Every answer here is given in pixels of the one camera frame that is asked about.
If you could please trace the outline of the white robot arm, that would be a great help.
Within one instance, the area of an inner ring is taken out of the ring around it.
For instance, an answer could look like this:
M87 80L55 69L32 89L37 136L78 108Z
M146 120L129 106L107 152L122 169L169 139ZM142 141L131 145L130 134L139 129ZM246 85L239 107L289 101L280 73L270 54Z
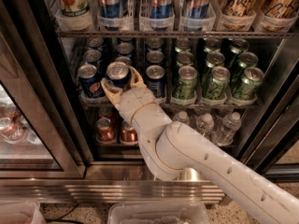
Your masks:
M190 126L171 120L141 75L125 91L106 78L108 100L138 136L142 157L158 179L175 179L185 168L202 173L261 224L299 224L299 200L215 146Z

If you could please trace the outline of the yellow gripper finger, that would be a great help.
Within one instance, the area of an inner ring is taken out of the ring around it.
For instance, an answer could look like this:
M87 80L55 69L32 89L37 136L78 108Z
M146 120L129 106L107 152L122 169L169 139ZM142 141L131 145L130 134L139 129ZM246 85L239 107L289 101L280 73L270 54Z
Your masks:
M144 83L143 77L139 74L139 72L132 66L130 66L131 71L131 88L145 88L146 85Z
M123 89L115 87L112 82L108 81L105 77L101 80L101 86L106 94L107 99L114 105L114 107L120 109L120 99L123 95Z

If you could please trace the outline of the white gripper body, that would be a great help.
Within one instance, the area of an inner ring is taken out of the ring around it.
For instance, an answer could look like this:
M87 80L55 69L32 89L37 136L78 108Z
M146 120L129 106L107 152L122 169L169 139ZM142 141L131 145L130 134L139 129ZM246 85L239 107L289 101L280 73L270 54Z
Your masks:
M119 101L119 113L131 123L135 113L146 105L155 103L155 96L148 88L135 87L125 91Z

